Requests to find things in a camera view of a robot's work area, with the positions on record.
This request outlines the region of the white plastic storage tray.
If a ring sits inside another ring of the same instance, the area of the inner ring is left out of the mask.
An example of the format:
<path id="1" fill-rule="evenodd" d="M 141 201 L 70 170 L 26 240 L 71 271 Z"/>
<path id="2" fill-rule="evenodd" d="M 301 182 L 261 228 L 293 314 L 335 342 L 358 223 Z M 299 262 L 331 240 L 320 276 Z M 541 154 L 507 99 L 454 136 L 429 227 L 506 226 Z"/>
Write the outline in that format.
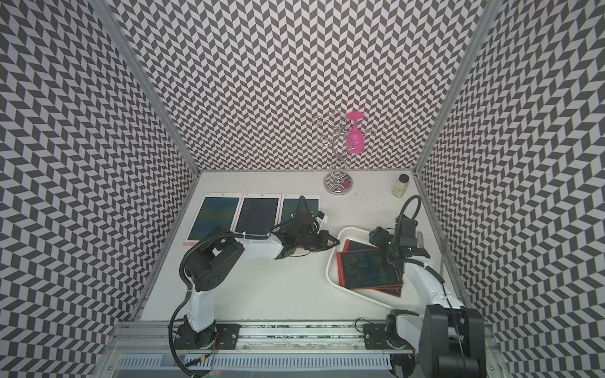
<path id="1" fill-rule="evenodd" d="M 338 239 L 340 245 L 330 250 L 331 255 L 326 266 L 326 279 L 328 282 L 337 290 L 389 310 L 410 310 L 416 313 L 423 313 L 423 303 L 413 284 L 405 275 L 403 275 L 403 286 L 400 297 L 388 295 L 373 289 L 350 290 L 340 286 L 337 269 L 337 253 L 344 249 L 344 245 L 348 240 L 369 244 L 369 234 L 370 232 L 368 230 L 356 227 L 346 227 L 339 233 Z"/>

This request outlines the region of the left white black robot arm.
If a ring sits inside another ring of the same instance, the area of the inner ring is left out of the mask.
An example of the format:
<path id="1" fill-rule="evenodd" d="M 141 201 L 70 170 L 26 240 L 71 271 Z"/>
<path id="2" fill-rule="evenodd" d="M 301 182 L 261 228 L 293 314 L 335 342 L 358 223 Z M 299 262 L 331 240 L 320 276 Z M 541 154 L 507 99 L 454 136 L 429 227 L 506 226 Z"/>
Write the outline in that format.
<path id="1" fill-rule="evenodd" d="M 293 213 L 284 221 L 271 221 L 261 205 L 244 205 L 244 225 L 232 231 L 219 225 L 184 255 L 179 278 L 186 286 L 183 302 L 170 318 L 170 347 L 192 350 L 210 347 L 219 334 L 215 316 L 217 287 L 240 260 L 292 258 L 298 249 L 309 253 L 330 250 L 340 244 L 322 228 L 326 215 L 310 209 L 299 196 Z"/>

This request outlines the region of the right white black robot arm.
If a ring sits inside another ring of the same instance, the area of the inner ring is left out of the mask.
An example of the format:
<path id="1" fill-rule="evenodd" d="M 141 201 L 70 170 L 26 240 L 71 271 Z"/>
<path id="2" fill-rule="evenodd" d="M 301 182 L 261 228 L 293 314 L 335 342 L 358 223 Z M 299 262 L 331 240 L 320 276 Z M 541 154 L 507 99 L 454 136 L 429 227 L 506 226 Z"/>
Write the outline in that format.
<path id="1" fill-rule="evenodd" d="M 377 227 L 370 243 L 399 269 L 417 292 L 423 313 L 392 310 L 387 317 L 387 338 L 393 347 L 408 345 L 426 377 L 486 377 L 488 364 L 485 320 L 446 288 L 427 250 L 420 246 L 416 217 L 422 199 L 414 195 L 403 204 L 393 232 Z"/>

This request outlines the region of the pink writing tablet colourful screen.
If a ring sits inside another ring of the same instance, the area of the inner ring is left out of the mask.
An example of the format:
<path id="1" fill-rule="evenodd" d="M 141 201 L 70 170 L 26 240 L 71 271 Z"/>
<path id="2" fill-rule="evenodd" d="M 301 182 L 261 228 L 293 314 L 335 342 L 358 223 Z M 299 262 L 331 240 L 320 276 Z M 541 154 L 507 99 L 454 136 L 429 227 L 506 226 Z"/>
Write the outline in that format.
<path id="1" fill-rule="evenodd" d="M 241 193 L 206 192 L 187 233 L 184 246 L 193 247 L 219 226 L 233 229 L 242 198 Z"/>

